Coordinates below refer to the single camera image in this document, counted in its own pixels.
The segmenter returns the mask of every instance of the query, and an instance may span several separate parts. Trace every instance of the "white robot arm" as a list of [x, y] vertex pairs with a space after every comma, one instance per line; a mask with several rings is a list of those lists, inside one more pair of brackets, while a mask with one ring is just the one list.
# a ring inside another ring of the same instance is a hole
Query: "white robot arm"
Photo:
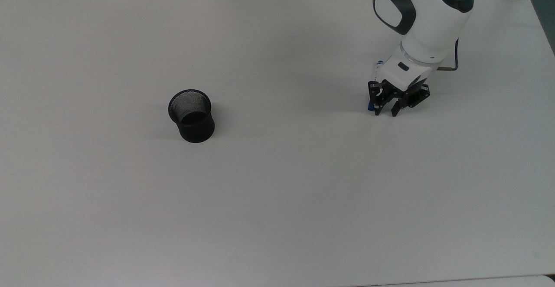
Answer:
[[383, 106], [398, 98], [394, 116], [428, 96], [424, 84], [458, 40], [470, 17], [474, 0], [373, 0], [378, 18], [405, 35], [393, 55], [369, 82], [370, 106], [379, 115]]

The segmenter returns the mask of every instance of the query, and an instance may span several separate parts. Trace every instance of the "table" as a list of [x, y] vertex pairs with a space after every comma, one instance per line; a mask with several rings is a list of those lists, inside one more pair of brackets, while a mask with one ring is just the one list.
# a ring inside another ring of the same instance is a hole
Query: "table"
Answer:
[[545, 276], [504, 277], [398, 285], [398, 287], [553, 287], [555, 283]]
[[[0, 282], [555, 272], [555, 58], [530, 1], [476, 0], [459, 70], [395, 118], [366, 110], [401, 39], [371, 4], [0, 0]], [[168, 117], [189, 88], [204, 143]]]

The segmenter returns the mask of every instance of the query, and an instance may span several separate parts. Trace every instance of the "cable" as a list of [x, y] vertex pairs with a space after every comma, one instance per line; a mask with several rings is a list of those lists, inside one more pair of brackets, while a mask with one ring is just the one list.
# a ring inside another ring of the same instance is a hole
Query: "cable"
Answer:
[[439, 67], [438, 70], [444, 72], [454, 72], [458, 69], [458, 39], [454, 43], [454, 68], [451, 67]]

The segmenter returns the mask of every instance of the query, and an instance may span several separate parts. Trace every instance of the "mesh cup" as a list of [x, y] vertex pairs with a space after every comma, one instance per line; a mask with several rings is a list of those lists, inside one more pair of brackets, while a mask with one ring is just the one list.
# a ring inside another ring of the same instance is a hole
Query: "mesh cup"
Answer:
[[168, 105], [168, 113], [176, 123], [179, 133], [188, 142], [206, 141], [214, 133], [212, 104], [199, 90], [184, 90], [175, 94]]

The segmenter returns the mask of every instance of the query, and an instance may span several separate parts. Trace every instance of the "wooden surface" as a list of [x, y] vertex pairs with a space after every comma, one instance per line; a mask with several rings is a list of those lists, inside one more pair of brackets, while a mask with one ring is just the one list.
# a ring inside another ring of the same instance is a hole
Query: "wooden surface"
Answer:
[[[349, 287], [555, 272], [555, 58], [476, 0], [397, 117], [372, 0], [0, 0], [0, 286]], [[448, 57], [445, 66], [453, 64]], [[212, 100], [206, 142], [168, 116]]]

